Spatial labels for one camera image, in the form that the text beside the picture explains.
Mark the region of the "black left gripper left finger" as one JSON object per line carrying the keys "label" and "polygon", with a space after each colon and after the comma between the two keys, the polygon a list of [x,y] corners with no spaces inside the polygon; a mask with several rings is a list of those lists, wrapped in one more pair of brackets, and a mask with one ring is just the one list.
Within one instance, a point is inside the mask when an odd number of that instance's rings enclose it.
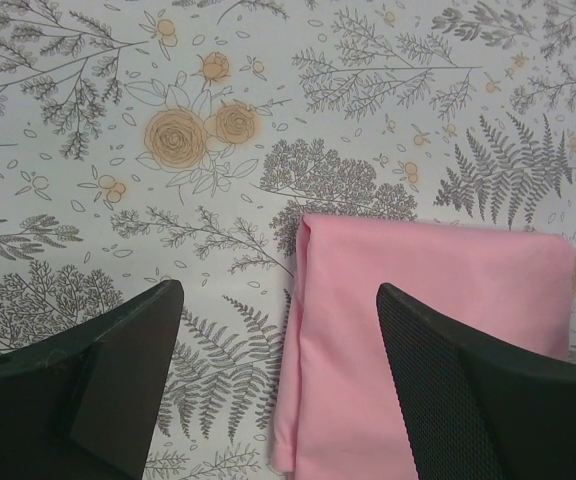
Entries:
{"label": "black left gripper left finger", "polygon": [[0,479],[140,479],[184,290],[167,280],[0,355]]}

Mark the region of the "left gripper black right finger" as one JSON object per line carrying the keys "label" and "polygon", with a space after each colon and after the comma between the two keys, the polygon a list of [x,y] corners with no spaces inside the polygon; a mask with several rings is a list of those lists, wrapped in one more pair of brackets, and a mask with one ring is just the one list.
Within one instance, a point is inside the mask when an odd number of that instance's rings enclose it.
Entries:
{"label": "left gripper black right finger", "polygon": [[519,348],[391,284],[376,306],[421,479],[576,479],[576,364]]}

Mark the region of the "pink t shirt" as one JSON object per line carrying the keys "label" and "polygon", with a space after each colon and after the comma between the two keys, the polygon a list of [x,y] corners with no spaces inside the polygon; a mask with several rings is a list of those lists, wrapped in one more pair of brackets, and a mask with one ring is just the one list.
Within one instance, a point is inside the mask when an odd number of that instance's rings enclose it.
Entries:
{"label": "pink t shirt", "polygon": [[303,215],[273,467],[293,479],[415,478],[379,327],[380,285],[565,359],[575,256],[558,235]]}

